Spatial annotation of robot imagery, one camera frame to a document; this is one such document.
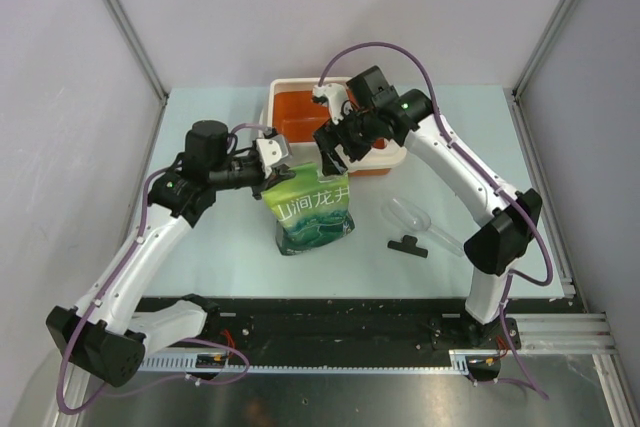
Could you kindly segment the green litter bag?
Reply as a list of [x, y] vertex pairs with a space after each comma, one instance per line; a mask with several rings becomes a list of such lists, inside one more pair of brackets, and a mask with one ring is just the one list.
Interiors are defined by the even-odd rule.
[[262, 194], [276, 218], [275, 240], [281, 255], [323, 247], [355, 229], [349, 212], [348, 175], [321, 176], [313, 162], [294, 166], [290, 172], [292, 178]]

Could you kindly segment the clear plastic scoop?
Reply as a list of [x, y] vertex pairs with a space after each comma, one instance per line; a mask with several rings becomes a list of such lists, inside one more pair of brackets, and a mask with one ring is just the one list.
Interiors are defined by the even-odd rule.
[[382, 204], [383, 217], [411, 235], [430, 236], [438, 245], [458, 257], [464, 256], [463, 245], [455, 237], [437, 226], [430, 215], [413, 202], [392, 197]]

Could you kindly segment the black bag clip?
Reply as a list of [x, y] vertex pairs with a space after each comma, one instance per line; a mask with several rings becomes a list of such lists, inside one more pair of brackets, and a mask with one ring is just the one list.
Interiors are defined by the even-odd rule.
[[406, 253], [419, 258], [427, 258], [429, 251], [417, 245], [418, 239], [415, 236], [404, 235], [401, 240], [389, 240], [387, 247], [391, 250]]

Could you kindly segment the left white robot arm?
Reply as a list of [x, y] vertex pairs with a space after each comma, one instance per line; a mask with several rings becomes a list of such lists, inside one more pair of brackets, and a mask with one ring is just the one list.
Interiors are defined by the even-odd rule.
[[63, 356], [111, 387], [121, 387], [150, 355], [190, 338], [214, 344], [221, 323], [213, 303], [188, 294], [155, 313], [137, 315], [150, 281], [173, 248], [192, 232], [222, 191], [248, 188], [260, 197], [293, 177], [289, 143], [276, 129], [235, 151], [226, 124], [203, 120], [185, 135], [184, 148], [143, 188], [138, 226], [109, 266], [73, 307], [54, 307], [46, 326]]

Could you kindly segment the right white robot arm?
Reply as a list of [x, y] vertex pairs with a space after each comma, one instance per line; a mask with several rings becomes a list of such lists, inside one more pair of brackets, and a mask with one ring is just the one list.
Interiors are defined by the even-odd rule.
[[486, 347], [497, 336], [508, 269], [533, 239], [541, 196], [515, 189], [475, 154], [461, 153], [463, 142], [437, 116], [431, 98], [418, 89], [399, 94], [378, 67], [345, 84], [316, 84], [312, 100], [329, 111], [313, 134], [324, 175], [346, 173], [378, 140], [390, 140], [428, 165], [467, 208], [479, 229], [463, 245], [473, 274], [461, 335], [473, 348]]

